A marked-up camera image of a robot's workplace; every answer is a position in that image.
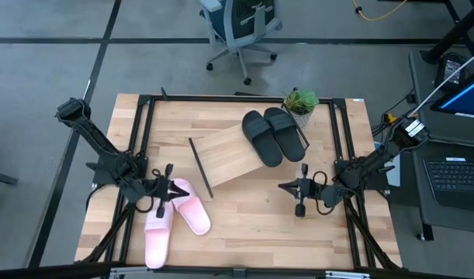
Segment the office chair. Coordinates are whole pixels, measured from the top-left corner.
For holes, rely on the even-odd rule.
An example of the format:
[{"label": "office chair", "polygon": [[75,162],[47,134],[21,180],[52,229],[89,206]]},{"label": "office chair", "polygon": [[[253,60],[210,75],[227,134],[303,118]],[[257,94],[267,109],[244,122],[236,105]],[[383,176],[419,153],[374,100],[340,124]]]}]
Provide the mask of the office chair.
[{"label": "office chair", "polygon": [[211,62],[231,53],[240,58],[244,71],[244,83],[251,84],[247,76],[243,49],[269,53],[271,61],[278,54],[254,43],[273,30],[282,28],[277,0],[199,0],[202,5],[200,15],[206,19],[209,41],[216,44],[216,36],[227,48],[220,51],[206,63],[208,71],[213,70]]}]

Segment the wooden tabletop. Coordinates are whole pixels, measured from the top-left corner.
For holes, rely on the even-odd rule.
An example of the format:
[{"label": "wooden tabletop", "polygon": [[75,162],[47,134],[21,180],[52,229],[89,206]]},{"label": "wooden tabletop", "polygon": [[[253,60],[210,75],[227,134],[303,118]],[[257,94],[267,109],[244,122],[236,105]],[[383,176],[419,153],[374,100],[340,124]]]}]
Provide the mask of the wooden tabletop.
[{"label": "wooden tabletop", "polygon": [[[119,150],[125,150],[137,107],[138,95],[119,94],[107,133]],[[357,156],[373,151],[373,140],[365,103],[347,99],[348,117]],[[163,170],[174,164],[171,177],[184,178],[196,188],[211,219],[212,228],[204,236],[196,236],[175,214],[167,265],[193,267],[273,267],[308,269],[350,269],[352,258],[344,206],[340,203],[327,216],[319,215],[314,201],[306,201],[306,217],[296,218],[296,200],[277,187],[296,179],[300,163],[309,164],[310,174],[325,171],[329,180],[334,176],[336,159],[327,105],[318,105],[303,129],[310,147],[300,163],[283,163],[275,168],[263,167],[213,188],[210,198],[202,181],[189,138],[194,140],[222,129],[238,125],[250,110],[263,113],[270,103],[240,102],[165,102],[155,103],[147,156],[150,170]],[[147,107],[140,127],[144,126]],[[337,112],[342,150],[346,155],[343,126]],[[137,140],[140,148],[141,131]],[[90,201],[78,244],[76,260],[85,258],[111,226],[118,188],[106,187]],[[146,208],[150,199],[139,201]],[[369,228],[379,245],[396,263],[400,263],[392,219],[386,200],[375,191],[365,192],[365,207]],[[126,262],[144,265],[145,214],[135,213],[130,248]],[[123,232],[116,241],[113,259],[119,257]],[[365,250],[357,232],[361,260],[366,265]]]}]

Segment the yellow cable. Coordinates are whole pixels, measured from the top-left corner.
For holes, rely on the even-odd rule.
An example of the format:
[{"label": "yellow cable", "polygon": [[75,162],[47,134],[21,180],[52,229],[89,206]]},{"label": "yellow cable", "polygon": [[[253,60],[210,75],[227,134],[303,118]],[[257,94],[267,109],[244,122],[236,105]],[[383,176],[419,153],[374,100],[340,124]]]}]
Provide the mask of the yellow cable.
[{"label": "yellow cable", "polygon": [[[358,7],[358,3],[355,1],[355,0],[352,0],[354,2],[354,6],[355,8]],[[404,0],[403,2],[401,2],[397,7],[395,7],[395,9],[393,9],[392,11],[386,13],[385,15],[382,15],[380,17],[377,17],[376,19],[369,19],[367,18],[363,13],[362,11],[359,11],[359,15],[362,16],[363,19],[366,19],[367,21],[371,21],[371,22],[374,22],[374,21],[378,21],[380,19],[384,19],[385,17],[387,16],[390,16],[391,14],[393,14],[396,10],[398,10],[400,7],[402,7],[402,5],[406,4],[407,0]]]}]

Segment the chair base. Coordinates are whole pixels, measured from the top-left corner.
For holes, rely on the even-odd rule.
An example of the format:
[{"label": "chair base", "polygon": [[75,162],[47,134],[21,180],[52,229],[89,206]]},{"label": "chair base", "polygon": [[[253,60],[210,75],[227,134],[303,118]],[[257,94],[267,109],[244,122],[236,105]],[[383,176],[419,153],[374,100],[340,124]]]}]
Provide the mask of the chair base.
[{"label": "chair base", "polygon": [[[277,53],[275,53],[274,51],[271,51],[271,50],[268,50],[267,48],[265,47],[262,47],[262,46],[258,46],[258,45],[255,45],[255,44],[251,44],[251,45],[248,45],[248,46],[244,46],[244,47],[238,47],[237,48],[237,52],[236,54],[238,55],[238,57],[240,58],[240,65],[242,66],[242,71],[244,72],[244,84],[245,85],[250,85],[252,80],[250,77],[248,77],[248,73],[247,73],[247,65],[245,65],[245,59],[244,59],[244,49],[246,50],[254,50],[254,51],[258,51],[258,52],[262,52],[262,53],[269,53],[270,54],[270,60],[271,61],[274,61],[276,60],[276,57],[278,56]],[[224,57],[226,56],[227,54],[230,53],[230,49],[229,48],[225,48],[224,50],[221,50],[219,53],[217,53],[213,58],[209,59],[206,63],[206,70],[208,71],[212,71],[213,70],[213,64],[211,62],[215,61],[215,60],[218,60],[220,59],[221,57]]]}]

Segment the white cable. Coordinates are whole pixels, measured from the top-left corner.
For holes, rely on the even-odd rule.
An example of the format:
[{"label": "white cable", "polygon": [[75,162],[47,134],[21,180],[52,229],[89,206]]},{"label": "white cable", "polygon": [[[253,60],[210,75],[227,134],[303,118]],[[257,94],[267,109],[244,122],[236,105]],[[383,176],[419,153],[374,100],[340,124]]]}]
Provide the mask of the white cable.
[{"label": "white cable", "polygon": [[424,101],[422,101],[420,103],[420,105],[418,105],[414,110],[413,112],[411,112],[409,114],[409,116],[407,117],[411,117],[414,115],[414,113],[416,113],[419,109],[421,109],[421,107],[431,98],[431,96],[433,96],[435,93],[437,93],[438,89],[440,89],[448,80],[450,80],[452,77],[454,77],[454,75],[456,75],[457,73],[459,73],[464,67],[466,67],[469,63],[471,63],[471,61],[474,60],[474,57],[471,57],[471,59],[469,59],[468,61],[466,61],[466,63],[464,63],[461,67],[459,67],[459,69],[457,69],[454,73],[452,73],[450,76],[447,77],[447,79],[445,79],[442,83],[440,83],[440,85],[438,85],[435,90],[433,90],[433,92],[431,92],[431,94],[426,97],[424,99]]}]

